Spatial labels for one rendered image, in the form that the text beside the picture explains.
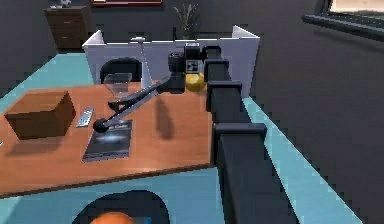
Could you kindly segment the brown cardboard box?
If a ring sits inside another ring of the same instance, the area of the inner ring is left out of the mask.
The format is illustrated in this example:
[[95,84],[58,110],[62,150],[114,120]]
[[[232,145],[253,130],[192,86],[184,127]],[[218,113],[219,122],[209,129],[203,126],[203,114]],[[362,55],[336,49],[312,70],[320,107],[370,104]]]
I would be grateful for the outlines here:
[[75,116],[68,91],[28,92],[5,113],[20,140],[64,136]]

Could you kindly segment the yellow ball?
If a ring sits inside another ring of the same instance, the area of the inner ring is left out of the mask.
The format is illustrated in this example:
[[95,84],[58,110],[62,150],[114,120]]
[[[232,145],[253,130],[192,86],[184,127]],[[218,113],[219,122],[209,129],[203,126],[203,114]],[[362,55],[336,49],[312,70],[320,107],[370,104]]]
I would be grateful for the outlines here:
[[186,88],[191,92],[200,92],[205,88],[204,75],[202,73],[191,73],[186,75]]

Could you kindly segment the grey remote control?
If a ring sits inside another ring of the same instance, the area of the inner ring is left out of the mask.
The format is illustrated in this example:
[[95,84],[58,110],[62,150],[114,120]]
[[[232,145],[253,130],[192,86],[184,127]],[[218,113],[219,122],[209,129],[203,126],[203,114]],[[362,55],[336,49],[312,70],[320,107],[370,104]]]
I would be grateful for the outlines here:
[[80,115],[80,118],[76,124],[76,127],[79,128],[79,127],[87,127],[91,121],[91,118],[92,118],[92,115],[93,115],[93,112],[94,112],[94,108],[93,107],[88,107],[86,108],[82,114]]

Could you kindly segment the black round chair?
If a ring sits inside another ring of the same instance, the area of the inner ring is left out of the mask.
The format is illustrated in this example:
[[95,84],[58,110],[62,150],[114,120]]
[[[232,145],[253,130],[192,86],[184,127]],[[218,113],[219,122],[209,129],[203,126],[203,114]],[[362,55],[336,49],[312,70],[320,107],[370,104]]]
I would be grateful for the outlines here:
[[79,212],[72,224],[91,224],[95,218],[106,212],[150,218],[150,224],[171,224],[167,206],[162,198],[148,190],[130,190],[102,196]]

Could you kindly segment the brown wooden table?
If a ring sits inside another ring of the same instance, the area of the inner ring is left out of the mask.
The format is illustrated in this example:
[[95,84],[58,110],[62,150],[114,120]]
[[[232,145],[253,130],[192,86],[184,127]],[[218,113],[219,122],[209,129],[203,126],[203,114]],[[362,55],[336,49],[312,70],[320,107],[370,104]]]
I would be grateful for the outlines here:
[[0,115],[0,199],[210,166],[211,114],[203,93],[163,93],[128,115],[130,155],[84,163],[90,126],[20,141]]

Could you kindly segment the dark grey book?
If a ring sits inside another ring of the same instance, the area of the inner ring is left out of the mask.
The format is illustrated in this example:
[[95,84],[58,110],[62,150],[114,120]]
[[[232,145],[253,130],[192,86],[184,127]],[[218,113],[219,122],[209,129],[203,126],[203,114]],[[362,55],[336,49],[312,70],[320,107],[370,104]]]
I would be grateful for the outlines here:
[[83,162],[118,159],[130,155],[132,120],[112,125],[105,133],[92,132],[83,154]]

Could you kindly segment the orange basketball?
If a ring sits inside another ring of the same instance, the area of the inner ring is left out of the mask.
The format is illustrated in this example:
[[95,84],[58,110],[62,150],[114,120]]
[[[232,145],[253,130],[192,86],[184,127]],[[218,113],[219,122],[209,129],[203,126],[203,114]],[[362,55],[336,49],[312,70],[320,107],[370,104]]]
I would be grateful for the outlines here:
[[136,224],[128,215],[121,212],[106,212],[91,221],[90,224]]

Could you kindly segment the black office chair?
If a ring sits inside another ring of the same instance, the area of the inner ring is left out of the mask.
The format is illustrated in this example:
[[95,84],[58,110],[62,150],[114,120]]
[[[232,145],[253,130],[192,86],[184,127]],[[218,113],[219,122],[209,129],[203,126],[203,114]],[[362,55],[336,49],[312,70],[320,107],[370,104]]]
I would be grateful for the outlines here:
[[100,83],[103,84],[107,75],[130,73],[131,82],[140,82],[142,78],[142,63],[133,58],[123,57],[109,60],[100,70]]

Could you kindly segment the clear glass bowl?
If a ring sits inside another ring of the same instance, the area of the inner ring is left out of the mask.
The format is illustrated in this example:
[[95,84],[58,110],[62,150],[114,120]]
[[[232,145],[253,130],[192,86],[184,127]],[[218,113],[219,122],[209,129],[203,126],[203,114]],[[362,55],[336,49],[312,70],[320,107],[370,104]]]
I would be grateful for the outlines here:
[[129,95],[129,83],[131,79],[131,73],[108,74],[105,77],[103,84],[116,98],[123,98]]

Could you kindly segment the brown chest of drawers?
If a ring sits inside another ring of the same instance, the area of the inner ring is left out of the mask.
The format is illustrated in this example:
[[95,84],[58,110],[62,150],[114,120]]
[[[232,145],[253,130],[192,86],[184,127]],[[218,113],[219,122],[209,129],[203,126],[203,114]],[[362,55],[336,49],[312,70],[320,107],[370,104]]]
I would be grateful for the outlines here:
[[59,50],[79,50],[94,33],[87,6],[47,8],[44,13]]

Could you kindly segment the dark framed window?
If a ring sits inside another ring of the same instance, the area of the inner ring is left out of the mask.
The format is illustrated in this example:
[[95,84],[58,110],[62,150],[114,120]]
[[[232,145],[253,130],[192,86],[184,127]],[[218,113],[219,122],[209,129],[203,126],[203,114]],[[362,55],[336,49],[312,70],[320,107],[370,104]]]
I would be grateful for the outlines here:
[[384,42],[384,0],[317,0],[307,24]]

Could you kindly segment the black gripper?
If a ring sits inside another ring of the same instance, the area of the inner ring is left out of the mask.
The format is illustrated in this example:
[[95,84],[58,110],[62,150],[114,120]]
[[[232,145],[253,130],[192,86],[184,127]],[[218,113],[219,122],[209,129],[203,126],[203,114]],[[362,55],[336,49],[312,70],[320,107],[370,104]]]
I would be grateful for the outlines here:
[[149,87],[140,89],[133,94],[123,97],[118,101],[108,103],[114,114],[106,118],[97,119],[93,123],[93,129],[98,133],[106,132],[111,126],[116,125],[122,118],[134,112],[152,97],[163,92],[182,94],[185,91],[185,57],[182,52],[172,52],[168,56],[168,68],[170,76],[162,78]]

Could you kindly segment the green house plant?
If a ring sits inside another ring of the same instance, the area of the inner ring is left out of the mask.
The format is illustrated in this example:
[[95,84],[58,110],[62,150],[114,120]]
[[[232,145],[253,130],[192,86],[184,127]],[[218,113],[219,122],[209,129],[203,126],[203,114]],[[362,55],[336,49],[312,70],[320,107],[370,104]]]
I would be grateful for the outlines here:
[[192,39],[198,24],[197,4],[182,3],[180,7],[174,6],[173,9],[180,22],[182,28],[182,37],[184,39]]

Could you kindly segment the white desk partition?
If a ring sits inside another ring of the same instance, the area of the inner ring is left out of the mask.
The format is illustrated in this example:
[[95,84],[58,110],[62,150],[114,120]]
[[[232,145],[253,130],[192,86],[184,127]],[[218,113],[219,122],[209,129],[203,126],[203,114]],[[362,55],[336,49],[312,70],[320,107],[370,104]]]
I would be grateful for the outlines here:
[[200,48],[219,46],[221,56],[229,61],[228,71],[231,79],[242,83],[241,96],[248,97],[259,42],[258,36],[234,25],[231,38],[146,42],[143,37],[135,37],[122,43],[105,43],[102,31],[98,30],[85,41],[82,48],[93,81],[99,84],[101,67],[112,59],[129,57],[142,61],[141,50],[144,50],[151,78],[159,80],[169,74],[168,55],[172,52],[182,52],[186,43],[198,43]]

